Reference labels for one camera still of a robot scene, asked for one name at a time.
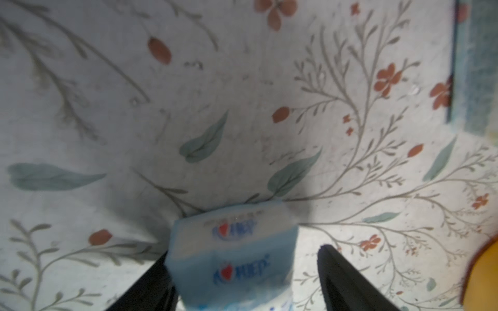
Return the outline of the teal cartoon tissue pack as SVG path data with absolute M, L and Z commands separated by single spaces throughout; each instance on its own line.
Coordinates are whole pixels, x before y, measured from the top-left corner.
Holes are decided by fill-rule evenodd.
M 497 146 L 497 1 L 457 1 L 449 122 Z

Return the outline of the light blue heart tissue pack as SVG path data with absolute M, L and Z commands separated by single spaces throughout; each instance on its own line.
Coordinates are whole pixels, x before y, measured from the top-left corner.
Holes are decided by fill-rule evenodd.
M 282 201 L 175 222 L 165 266 L 186 310 L 293 310 L 298 224 Z

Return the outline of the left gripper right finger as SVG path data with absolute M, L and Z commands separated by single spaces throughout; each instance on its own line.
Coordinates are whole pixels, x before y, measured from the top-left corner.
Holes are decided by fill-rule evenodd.
M 317 264 L 326 310 L 398 311 L 333 246 L 320 247 Z

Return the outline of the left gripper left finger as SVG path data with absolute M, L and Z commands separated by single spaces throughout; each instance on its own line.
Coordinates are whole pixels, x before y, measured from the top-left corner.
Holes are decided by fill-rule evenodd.
M 178 291 L 165 266 L 164 253 L 116 302 L 106 311 L 174 311 Z

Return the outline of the yellow plastic storage box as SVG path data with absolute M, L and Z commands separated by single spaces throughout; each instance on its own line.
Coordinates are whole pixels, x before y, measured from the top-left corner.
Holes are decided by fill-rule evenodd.
M 460 303 L 465 311 L 497 311 L 497 235 L 471 260 Z

